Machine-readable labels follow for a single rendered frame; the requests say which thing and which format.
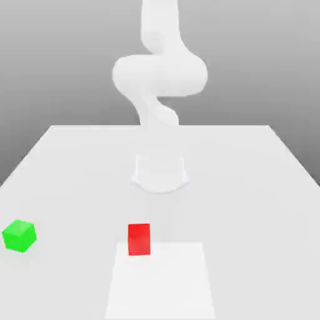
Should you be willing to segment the small red cube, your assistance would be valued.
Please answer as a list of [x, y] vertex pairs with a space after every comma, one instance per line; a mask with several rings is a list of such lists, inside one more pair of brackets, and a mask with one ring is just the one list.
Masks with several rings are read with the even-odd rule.
[[127, 233], [128, 254], [144, 256], [151, 254], [151, 232], [149, 223], [129, 224]]

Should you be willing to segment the small green cube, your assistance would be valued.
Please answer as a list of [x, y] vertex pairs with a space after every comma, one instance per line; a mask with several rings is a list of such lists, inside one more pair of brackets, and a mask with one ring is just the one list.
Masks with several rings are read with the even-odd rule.
[[37, 236], [33, 223], [17, 219], [2, 231], [2, 238], [6, 249], [25, 253]]

